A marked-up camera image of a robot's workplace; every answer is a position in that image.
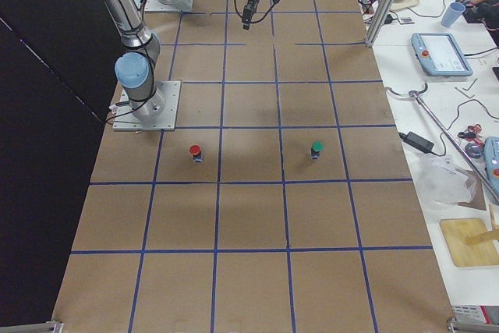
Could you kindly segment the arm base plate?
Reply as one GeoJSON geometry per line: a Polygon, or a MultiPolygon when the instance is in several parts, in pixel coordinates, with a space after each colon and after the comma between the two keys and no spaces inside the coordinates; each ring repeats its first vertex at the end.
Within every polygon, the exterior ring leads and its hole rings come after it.
{"type": "Polygon", "coordinates": [[[148,13],[189,13],[193,10],[193,0],[147,0],[144,8],[148,13]]]}
{"type": "Polygon", "coordinates": [[[122,89],[119,102],[126,104],[118,106],[113,115],[112,129],[114,131],[174,131],[178,113],[179,96],[182,82],[156,81],[157,89],[154,96],[144,106],[133,102],[129,105],[128,94],[122,89]]]}

